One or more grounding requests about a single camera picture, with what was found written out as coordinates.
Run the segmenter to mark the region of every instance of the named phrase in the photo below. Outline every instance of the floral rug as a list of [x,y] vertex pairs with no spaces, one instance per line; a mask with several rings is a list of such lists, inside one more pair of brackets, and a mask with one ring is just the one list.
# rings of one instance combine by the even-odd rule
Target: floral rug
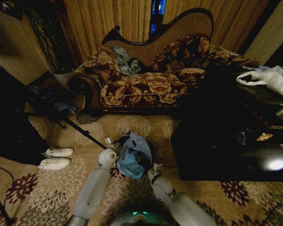
[[[155,147],[155,161],[164,164],[162,173],[200,205],[219,226],[283,226],[283,183],[242,181],[181,181],[170,136],[178,121],[170,116],[86,114],[71,119],[103,143],[117,139],[127,128],[146,137]],[[31,123],[52,147],[73,147],[71,165],[60,171],[40,171],[0,157],[0,200],[16,226],[61,226],[71,216],[76,197],[89,172],[96,166],[101,148],[75,129],[62,129],[47,118],[31,117]],[[147,177],[132,180],[114,167],[102,202],[88,225],[107,226],[118,214],[132,210],[167,210],[154,197]],[[0,214],[0,226],[5,220]]]

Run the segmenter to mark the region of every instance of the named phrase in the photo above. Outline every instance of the window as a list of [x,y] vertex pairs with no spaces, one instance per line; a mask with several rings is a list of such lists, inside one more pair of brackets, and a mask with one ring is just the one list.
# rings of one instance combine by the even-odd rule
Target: window
[[150,33],[153,35],[155,30],[162,24],[165,13],[166,0],[153,0],[150,18]]

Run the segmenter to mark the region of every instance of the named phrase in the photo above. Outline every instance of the white sneaker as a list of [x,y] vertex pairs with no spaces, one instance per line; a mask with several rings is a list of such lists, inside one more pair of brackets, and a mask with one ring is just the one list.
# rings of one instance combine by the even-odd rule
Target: white sneaker
[[44,159],[38,166],[41,170],[61,170],[69,166],[71,160],[68,158]]
[[45,157],[68,157],[74,152],[73,148],[64,147],[64,148],[53,148],[50,147],[46,150],[44,154]]

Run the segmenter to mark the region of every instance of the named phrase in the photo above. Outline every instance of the plastic bag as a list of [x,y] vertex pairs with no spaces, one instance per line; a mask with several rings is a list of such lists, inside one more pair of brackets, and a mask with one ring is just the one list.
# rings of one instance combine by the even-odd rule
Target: plastic bag
[[[244,81],[241,78],[248,75],[252,76],[253,80],[259,81]],[[279,66],[270,68],[266,71],[251,71],[239,75],[236,78],[237,82],[246,86],[266,85],[269,89],[283,96],[283,69]]]
[[151,150],[148,142],[143,136],[130,133],[130,139],[126,140],[121,150],[121,156],[117,161],[117,167],[122,174],[132,178],[142,177],[144,167],[137,162],[137,153],[142,152],[152,163]]

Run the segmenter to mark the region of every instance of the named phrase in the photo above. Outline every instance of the sofa backrest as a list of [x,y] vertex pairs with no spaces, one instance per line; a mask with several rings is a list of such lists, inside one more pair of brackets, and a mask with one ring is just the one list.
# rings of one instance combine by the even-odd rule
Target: sofa backrest
[[164,46],[187,35],[203,33],[211,37],[214,22],[210,11],[203,8],[189,9],[168,24],[159,26],[154,34],[144,42],[130,42],[120,34],[116,26],[103,39],[102,44],[111,48],[114,45],[123,47],[130,57],[141,60],[150,66],[153,58]]

